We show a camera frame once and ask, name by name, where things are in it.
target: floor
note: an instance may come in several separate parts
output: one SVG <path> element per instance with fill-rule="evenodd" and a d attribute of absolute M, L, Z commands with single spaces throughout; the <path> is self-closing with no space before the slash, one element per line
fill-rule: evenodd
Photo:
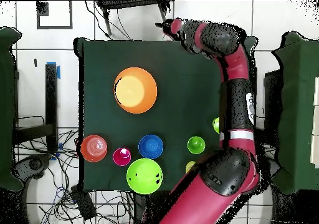
<path fill-rule="evenodd" d="M 96 14 L 97 20 L 88 9 Z M 73 52 L 73 40 L 76 37 L 107 40 L 101 29 L 106 26 L 101 15 L 94 9 L 93 1 L 72 1 L 72 29 L 37 29 L 36 2 L 0 2 L 0 26 L 15 27 L 22 33 L 22 38 L 13 46 L 13 54 L 17 60 L 20 72 L 19 79 L 19 116 L 45 116 L 45 75 L 46 62 L 56 61 L 60 66 L 58 79 L 58 126 L 59 133 L 76 131 L 79 126 L 78 102 L 79 62 Z M 161 29 L 154 26 L 161 22 L 157 6 L 142 6 L 120 9 L 118 15 L 121 24 L 132 39 L 146 41 L 168 40 L 163 38 Z M 111 11 L 111 22 L 121 29 L 116 10 Z M 311 2 L 305 1 L 176 1 L 174 16 L 188 19 L 208 20 L 213 22 L 228 22 L 245 29 L 248 36 L 258 37 L 259 43 L 255 51 L 258 68 L 257 79 L 257 115 L 264 116 L 263 78 L 266 72 L 279 69 L 279 64 L 271 51 L 280 46 L 282 34 L 286 31 L 298 31 L 310 39 L 319 35 L 317 8 Z M 173 11 L 166 17 L 172 17 Z M 70 13 L 68 1 L 49 1 L 49 15 L 40 17 L 40 26 L 69 26 Z M 113 25 L 112 37 L 124 39 L 124 35 Z M 21 127 L 41 124 L 40 118 L 21 119 Z M 263 127 L 262 119 L 257 119 L 257 126 Z M 73 140 L 65 145 L 75 149 Z M 23 158 L 29 153 L 26 149 L 16 149 L 16 158 Z M 74 167 L 68 168 L 70 185 L 78 182 L 77 159 L 71 161 Z M 61 186 L 61 169 L 56 160 L 51 160 L 49 168 L 55 177 L 55 182 Z M 31 224 L 40 224 L 47 211 L 55 202 L 56 187 L 52 174 L 47 170 L 39 180 L 32 180 L 27 194 L 27 208 Z M 93 192 L 93 202 L 101 215 L 117 213 L 118 202 L 121 201 L 118 192 Z M 105 200 L 113 199 L 110 204 Z M 125 211 L 122 204 L 118 206 L 119 214 Z M 272 216 L 272 194 L 270 189 L 263 194 L 252 197 L 231 224 L 269 224 Z M 122 224 L 128 223 L 128 215 L 121 218 Z M 98 220 L 79 224 L 97 224 Z M 102 220 L 99 224 L 109 224 Z"/>

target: pink cup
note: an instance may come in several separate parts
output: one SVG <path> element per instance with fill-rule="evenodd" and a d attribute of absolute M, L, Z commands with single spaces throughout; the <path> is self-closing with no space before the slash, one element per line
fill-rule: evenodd
<path fill-rule="evenodd" d="M 113 154 L 113 161 L 119 166 L 125 166 L 131 161 L 131 153 L 127 148 L 118 148 Z"/>

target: blue bowl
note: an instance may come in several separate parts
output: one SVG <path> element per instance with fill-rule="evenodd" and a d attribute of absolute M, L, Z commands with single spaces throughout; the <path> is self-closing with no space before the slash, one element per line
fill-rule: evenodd
<path fill-rule="evenodd" d="M 144 158 L 155 159 L 163 152 L 163 142 L 156 135 L 146 135 L 138 143 L 138 151 Z"/>

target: green bowl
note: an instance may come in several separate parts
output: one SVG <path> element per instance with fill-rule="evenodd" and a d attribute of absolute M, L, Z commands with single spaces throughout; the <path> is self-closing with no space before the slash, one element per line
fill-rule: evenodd
<path fill-rule="evenodd" d="M 219 117 L 215 118 L 212 121 L 212 126 L 214 127 L 214 130 L 219 134 Z"/>
<path fill-rule="evenodd" d="M 163 173 L 161 167 L 154 160 L 142 158 L 128 167 L 126 180 L 130 188 L 136 193 L 149 195 L 161 186 Z"/>
<path fill-rule="evenodd" d="M 205 149 L 205 141 L 198 136 L 191 137 L 188 140 L 187 148 L 193 154 L 202 153 Z"/>

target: red robot arm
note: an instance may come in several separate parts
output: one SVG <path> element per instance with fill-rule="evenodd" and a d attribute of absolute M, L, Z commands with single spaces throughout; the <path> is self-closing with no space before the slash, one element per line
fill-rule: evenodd
<path fill-rule="evenodd" d="M 181 19 L 156 25 L 190 53 L 202 53 L 219 64 L 221 149 L 181 179 L 151 221 L 215 224 L 239 195 L 251 191 L 259 182 L 248 60 L 230 25 Z"/>

